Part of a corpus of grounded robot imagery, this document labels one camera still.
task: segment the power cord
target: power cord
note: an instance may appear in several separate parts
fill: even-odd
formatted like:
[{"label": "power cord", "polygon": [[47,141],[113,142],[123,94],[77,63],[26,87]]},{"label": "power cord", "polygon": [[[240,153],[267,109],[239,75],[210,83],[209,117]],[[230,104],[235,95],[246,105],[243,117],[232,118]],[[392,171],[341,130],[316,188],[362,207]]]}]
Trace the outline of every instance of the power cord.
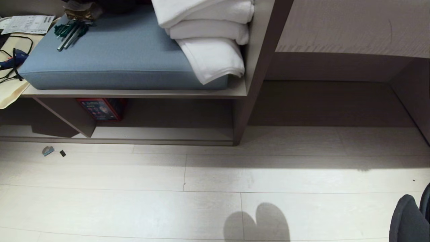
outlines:
[{"label": "power cord", "polygon": [[[29,37],[24,37],[24,36],[17,36],[17,35],[11,35],[11,36],[9,36],[9,37],[15,37],[15,38],[23,38],[23,39],[29,39],[30,41],[31,41],[31,44],[30,44],[30,49],[27,51],[27,55],[28,54],[30,54],[30,51],[31,51],[31,49],[33,49],[33,40],[32,39],[30,39]],[[4,53],[6,53],[8,56],[10,56],[10,57],[12,57],[13,58],[13,68],[12,68],[12,70],[11,71],[9,71],[9,73],[6,75],[6,76],[4,76],[4,77],[1,77],[0,79],[3,79],[3,78],[6,78],[6,79],[4,79],[4,80],[2,80],[2,81],[0,81],[0,84],[2,84],[3,82],[5,82],[5,81],[7,81],[7,80],[11,80],[11,79],[15,79],[15,78],[18,78],[20,81],[22,81],[23,80],[23,78],[22,78],[22,76],[20,75],[20,74],[18,74],[18,71],[17,71],[17,66],[15,65],[15,60],[16,60],[16,53],[15,53],[15,48],[13,48],[13,52],[12,52],[12,55],[10,55],[9,53],[7,53],[6,51],[4,51],[4,50],[0,50],[1,52],[4,52]],[[12,72],[15,72],[15,76],[13,76],[13,77],[9,77],[10,76],[10,74],[12,73]]]}]

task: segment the white towel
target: white towel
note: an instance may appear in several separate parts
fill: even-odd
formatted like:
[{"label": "white towel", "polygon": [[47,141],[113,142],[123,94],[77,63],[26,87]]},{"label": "white towel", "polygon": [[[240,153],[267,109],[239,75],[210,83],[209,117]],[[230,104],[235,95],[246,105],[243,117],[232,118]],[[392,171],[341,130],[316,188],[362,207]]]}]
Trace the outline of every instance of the white towel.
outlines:
[{"label": "white towel", "polygon": [[191,13],[184,20],[216,19],[246,24],[253,15],[254,0],[227,0]]},{"label": "white towel", "polygon": [[233,40],[191,38],[176,41],[203,85],[227,74],[241,77],[245,73],[242,55]]},{"label": "white towel", "polygon": [[170,28],[186,16],[225,0],[152,0],[158,25]]},{"label": "white towel", "polygon": [[249,40],[248,26],[225,20],[186,20],[181,21],[166,33],[174,40],[197,37],[221,37],[235,40],[245,45]]}]

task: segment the red box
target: red box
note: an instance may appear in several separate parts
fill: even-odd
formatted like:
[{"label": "red box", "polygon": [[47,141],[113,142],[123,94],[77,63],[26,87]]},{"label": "red box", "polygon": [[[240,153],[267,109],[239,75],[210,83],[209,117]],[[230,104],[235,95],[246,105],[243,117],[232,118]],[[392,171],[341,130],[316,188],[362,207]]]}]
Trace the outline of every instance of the red box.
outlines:
[{"label": "red box", "polygon": [[76,98],[76,100],[100,122],[121,121],[127,104],[125,98]]}]

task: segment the white wooden floor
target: white wooden floor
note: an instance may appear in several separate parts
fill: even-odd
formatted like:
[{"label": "white wooden floor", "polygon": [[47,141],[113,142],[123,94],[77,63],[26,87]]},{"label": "white wooden floor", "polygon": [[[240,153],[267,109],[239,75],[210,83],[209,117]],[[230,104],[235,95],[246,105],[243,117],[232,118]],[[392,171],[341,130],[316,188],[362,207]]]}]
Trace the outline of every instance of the white wooden floor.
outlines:
[{"label": "white wooden floor", "polygon": [[[416,128],[249,127],[239,147],[0,142],[0,242],[387,242]],[[63,158],[58,151],[64,150]]]}]

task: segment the seat cushion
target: seat cushion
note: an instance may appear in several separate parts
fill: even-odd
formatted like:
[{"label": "seat cushion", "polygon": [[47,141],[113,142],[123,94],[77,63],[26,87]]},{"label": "seat cushion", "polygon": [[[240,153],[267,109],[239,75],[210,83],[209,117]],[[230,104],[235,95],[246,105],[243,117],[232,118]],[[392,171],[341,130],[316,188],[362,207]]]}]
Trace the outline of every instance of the seat cushion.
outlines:
[{"label": "seat cushion", "polygon": [[[59,24],[67,23],[63,16]],[[37,89],[220,90],[228,76],[202,85],[178,44],[158,26],[152,6],[104,15],[59,52],[52,28],[19,69]]]}]

